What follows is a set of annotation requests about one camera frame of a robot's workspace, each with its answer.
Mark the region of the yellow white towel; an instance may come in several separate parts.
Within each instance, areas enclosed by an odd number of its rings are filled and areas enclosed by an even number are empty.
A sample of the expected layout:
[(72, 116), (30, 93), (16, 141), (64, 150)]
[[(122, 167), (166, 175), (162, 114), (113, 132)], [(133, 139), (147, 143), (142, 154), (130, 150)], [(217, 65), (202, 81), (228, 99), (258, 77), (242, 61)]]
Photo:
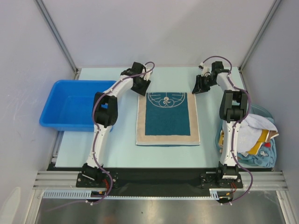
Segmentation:
[[(268, 147), (271, 148), (272, 145), (274, 145), (274, 137), (277, 137), (279, 134), (278, 132), (275, 131), (268, 131), (268, 130), (262, 130), (262, 133), (255, 143), (255, 145), (250, 148), (247, 151), (241, 151), (238, 149), (238, 153), (243, 154), (244, 156), (247, 156), (248, 154), (250, 155), (257, 155), (259, 150), (262, 147)], [(216, 146), (220, 148), (220, 152), (222, 152), (223, 148), (223, 142), (224, 142), (224, 131), (220, 131), (220, 136), (216, 139)]]

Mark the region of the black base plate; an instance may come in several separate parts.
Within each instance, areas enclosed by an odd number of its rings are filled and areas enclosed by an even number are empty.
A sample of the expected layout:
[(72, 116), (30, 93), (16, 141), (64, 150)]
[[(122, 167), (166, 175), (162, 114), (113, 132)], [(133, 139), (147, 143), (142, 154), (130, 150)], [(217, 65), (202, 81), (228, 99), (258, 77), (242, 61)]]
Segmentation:
[(241, 190), (250, 176), (241, 169), (242, 186), (228, 189), (201, 185), (201, 174), (214, 174), (216, 168), (107, 168), (110, 176), (95, 182), (85, 178), (79, 169), (62, 171), (78, 171), (76, 188), (103, 189), (111, 186), (110, 196), (123, 197), (160, 197), (160, 198), (191, 198), (209, 196), (210, 189)]

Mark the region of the teal beige Doraemon towel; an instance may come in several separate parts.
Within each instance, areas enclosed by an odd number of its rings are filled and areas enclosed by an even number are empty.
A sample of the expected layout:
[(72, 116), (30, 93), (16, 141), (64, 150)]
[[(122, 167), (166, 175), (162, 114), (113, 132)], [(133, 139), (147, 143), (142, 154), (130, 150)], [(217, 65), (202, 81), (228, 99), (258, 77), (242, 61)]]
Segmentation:
[(136, 145), (200, 145), (195, 95), (190, 92), (149, 92), (139, 96)]

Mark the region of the blue plastic bin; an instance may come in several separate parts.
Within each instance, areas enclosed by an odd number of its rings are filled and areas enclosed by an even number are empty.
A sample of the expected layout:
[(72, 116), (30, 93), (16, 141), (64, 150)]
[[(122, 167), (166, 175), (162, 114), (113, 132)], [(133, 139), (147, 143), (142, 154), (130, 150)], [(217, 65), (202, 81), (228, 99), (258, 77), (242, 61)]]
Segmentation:
[(57, 131), (93, 132), (94, 96), (114, 80), (59, 80), (54, 83), (39, 123)]

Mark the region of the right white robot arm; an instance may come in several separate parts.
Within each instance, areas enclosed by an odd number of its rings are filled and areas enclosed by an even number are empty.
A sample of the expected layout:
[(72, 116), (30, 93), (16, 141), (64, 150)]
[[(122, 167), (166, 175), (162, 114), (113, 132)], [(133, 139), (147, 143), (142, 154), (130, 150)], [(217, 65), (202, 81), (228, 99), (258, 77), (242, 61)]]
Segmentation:
[(192, 94), (208, 92), (212, 86), (218, 85), (223, 91), (219, 117), (222, 120), (224, 133), (222, 154), (218, 168), (214, 174), (201, 174), (203, 188), (230, 188), (242, 186), (239, 175), (240, 164), (237, 159), (238, 134), (241, 124), (248, 115), (248, 93), (237, 87), (231, 78), (231, 69), (225, 69), (221, 61), (212, 63), (208, 68), (204, 62), (199, 65), (201, 74), (196, 76)]

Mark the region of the white lavender towel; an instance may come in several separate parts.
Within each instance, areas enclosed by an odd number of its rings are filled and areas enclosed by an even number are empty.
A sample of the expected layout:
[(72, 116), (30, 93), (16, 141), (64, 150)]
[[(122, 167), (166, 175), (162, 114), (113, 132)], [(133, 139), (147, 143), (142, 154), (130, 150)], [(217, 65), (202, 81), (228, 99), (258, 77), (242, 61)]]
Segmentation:
[(237, 152), (247, 151), (252, 148), (259, 139), (262, 130), (275, 131), (278, 129), (268, 118), (257, 114), (249, 114), (241, 123), (237, 138)]

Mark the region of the aluminium frame rail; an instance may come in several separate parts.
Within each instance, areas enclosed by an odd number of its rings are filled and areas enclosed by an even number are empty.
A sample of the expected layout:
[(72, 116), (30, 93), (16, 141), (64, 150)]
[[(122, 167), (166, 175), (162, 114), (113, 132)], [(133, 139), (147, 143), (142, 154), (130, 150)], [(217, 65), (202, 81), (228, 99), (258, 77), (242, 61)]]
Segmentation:
[(75, 189), (78, 171), (39, 171), (33, 189)]

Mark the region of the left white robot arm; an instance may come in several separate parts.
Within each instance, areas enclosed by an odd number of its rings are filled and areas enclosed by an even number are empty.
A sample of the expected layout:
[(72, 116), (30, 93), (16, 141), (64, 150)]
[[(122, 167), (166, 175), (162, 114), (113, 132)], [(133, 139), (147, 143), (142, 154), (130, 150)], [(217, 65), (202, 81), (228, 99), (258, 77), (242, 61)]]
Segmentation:
[(82, 175), (93, 187), (101, 185), (103, 179), (110, 174), (101, 165), (103, 149), (108, 134), (118, 119), (118, 100), (123, 94), (132, 90), (145, 96), (151, 83), (150, 75), (155, 67), (154, 62), (145, 64), (134, 62), (131, 68), (124, 70), (119, 79), (106, 91), (97, 92), (94, 96), (92, 110), (93, 144), (86, 163), (82, 167)]

